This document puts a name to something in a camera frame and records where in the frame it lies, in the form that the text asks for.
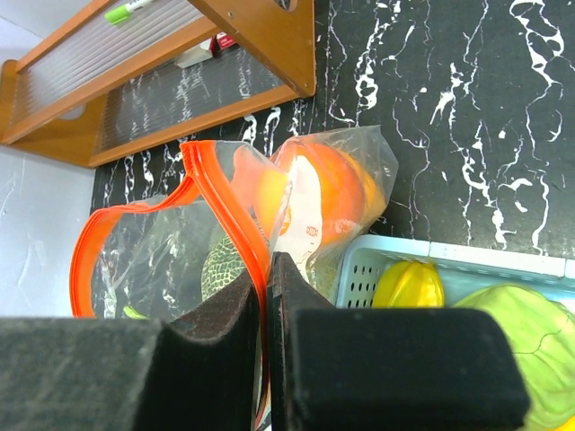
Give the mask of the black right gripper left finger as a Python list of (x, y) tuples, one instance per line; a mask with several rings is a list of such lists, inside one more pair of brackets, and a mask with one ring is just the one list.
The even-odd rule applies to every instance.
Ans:
[(247, 275), (173, 322), (4, 318), (4, 430), (250, 430), (259, 306)]

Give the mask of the orange yellow bell pepper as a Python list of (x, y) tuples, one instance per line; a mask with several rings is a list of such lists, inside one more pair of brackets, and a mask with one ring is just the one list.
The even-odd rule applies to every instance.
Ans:
[(254, 213), (268, 239), (284, 234), (291, 223), (291, 180), (285, 172), (266, 169), (260, 177), (253, 201)]

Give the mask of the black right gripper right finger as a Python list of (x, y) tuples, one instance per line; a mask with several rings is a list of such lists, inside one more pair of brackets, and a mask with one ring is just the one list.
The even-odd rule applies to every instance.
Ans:
[(339, 309), (285, 252), (268, 284), (275, 430), (516, 430), (530, 407), (496, 321), (473, 309)]

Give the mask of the netted green melon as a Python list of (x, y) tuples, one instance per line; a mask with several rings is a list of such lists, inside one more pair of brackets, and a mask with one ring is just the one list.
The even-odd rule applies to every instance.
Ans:
[(200, 277), (201, 299), (208, 298), (235, 281), (245, 265), (232, 240), (224, 235), (210, 249)]

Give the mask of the clear orange-zip bag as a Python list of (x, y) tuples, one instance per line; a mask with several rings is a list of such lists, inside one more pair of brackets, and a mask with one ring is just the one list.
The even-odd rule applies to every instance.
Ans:
[[(399, 163), (380, 127), (289, 139), (303, 136), (349, 153), (383, 187), (387, 207)], [(201, 270), (210, 249), (227, 235), (244, 262), (241, 275), (252, 281), (259, 306), (255, 424), (250, 430), (263, 421), (271, 402), (268, 284), (274, 254), (288, 254), (303, 279), (333, 303), (344, 251), (376, 221), (326, 247), (308, 240), (289, 245), (279, 236), (268, 239), (253, 209), (256, 187), (266, 169), (285, 172), (291, 180), (272, 155), (240, 141), (183, 143), (185, 173), (177, 188), (95, 211), (77, 240), (69, 276), (77, 317), (173, 322), (206, 302), (201, 299)]]

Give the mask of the orange fruit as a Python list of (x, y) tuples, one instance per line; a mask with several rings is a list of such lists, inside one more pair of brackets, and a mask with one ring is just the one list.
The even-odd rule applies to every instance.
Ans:
[(293, 184), (281, 242), (341, 243), (384, 212), (383, 187), (340, 148), (303, 136), (286, 141), (271, 160), (289, 172)]

